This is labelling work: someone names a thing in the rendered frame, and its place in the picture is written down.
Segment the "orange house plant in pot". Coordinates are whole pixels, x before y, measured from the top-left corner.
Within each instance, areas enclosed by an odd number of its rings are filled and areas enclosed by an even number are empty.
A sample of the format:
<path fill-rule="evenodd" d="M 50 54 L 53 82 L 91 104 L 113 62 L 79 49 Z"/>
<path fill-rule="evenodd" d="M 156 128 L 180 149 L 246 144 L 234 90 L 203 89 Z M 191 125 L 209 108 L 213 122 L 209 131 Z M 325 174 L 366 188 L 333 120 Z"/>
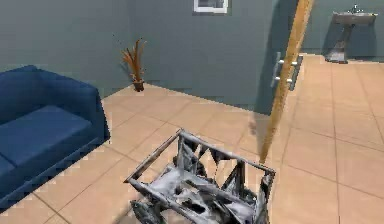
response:
<path fill-rule="evenodd" d="M 145 69 L 141 66 L 141 56 L 143 54 L 145 42 L 142 38 L 136 40 L 132 48 L 126 48 L 122 50 L 122 59 L 128 64 L 131 71 L 132 83 L 134 90 L 142 92 L 144 90 L 144 79 L 142 75 L 145 73 Z"/>

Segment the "blue sofa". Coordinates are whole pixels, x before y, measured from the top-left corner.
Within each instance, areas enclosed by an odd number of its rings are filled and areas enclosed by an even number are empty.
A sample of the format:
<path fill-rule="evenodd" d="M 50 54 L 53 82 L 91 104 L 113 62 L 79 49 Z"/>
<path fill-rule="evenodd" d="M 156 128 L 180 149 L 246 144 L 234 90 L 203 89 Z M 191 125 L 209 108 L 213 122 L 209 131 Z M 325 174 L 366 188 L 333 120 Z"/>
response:
<path fill-rule="evenodd" d="M 96 87 L 34 65 L 0 72 L 0 214 L 109 138 Z"/>

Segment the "grey pedestal sink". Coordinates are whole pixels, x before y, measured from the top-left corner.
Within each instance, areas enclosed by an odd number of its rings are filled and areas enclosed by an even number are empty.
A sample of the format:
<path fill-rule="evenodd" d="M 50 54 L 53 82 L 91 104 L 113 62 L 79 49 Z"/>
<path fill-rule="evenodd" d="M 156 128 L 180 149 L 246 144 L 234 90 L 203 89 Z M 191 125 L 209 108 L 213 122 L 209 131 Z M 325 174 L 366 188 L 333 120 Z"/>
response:
<path fill-rule="evenodd" d="M 341 25 L 342 33 L 333 48 L 325 55 L 325 60 L 332 63 L 347 64 L 346 47 L 353 28 L 356 25 L 373 25 L 377 16 L 378 13 L 365 12 L 363 9 L 360 9 L 357 4 L 354 4 L 347 11 L 334 11 L 331 22 Z"/>

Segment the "wooden room door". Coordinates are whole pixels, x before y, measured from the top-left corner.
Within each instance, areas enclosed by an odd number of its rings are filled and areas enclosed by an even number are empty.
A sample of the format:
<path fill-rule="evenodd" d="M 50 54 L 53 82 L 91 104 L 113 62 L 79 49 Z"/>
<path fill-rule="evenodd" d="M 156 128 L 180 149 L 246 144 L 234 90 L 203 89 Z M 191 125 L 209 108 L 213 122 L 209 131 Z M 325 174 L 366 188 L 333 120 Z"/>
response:
<path fill-rule="evenodd" d="M 291 63 L 301 52 L 314 1 L 274 0 L 273 16 L 256 99 L 257 110 L 266 115 L 261 122 L 262 129 L 258 137 L 259 162 L 262 164 L 265 163 L 274 136 L 279 130 L 289 91 L 287 80 L 291 78 L 293 72 Z M 281 53 L 284 64 L 280 70 L 280 80 L 271 87 L 277 52 Z"/>

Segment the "grey metal frame cart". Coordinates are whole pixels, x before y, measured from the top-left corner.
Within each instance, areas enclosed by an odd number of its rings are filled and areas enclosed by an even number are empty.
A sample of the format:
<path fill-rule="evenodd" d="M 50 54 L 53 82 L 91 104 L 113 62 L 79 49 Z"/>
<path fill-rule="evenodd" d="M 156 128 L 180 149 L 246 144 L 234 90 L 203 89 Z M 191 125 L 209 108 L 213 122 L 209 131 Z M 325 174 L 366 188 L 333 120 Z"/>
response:
<path fill-rule="evenodd" d="M 172 143 L 177 155 L 149 183 L 142 174 Z M 210 178 L 200 158 L 209 153 L 215 163 L 236 165 L 223 184 Z M 168 224 L 162 213 L 172 210 L 192 224 L 270 224 L 268 202 L 275 171 L 265 165 L 220 149 L 179 129 L 142 161 L 126 182 L 146 199 L 131 207 L 142 224 Z"/>

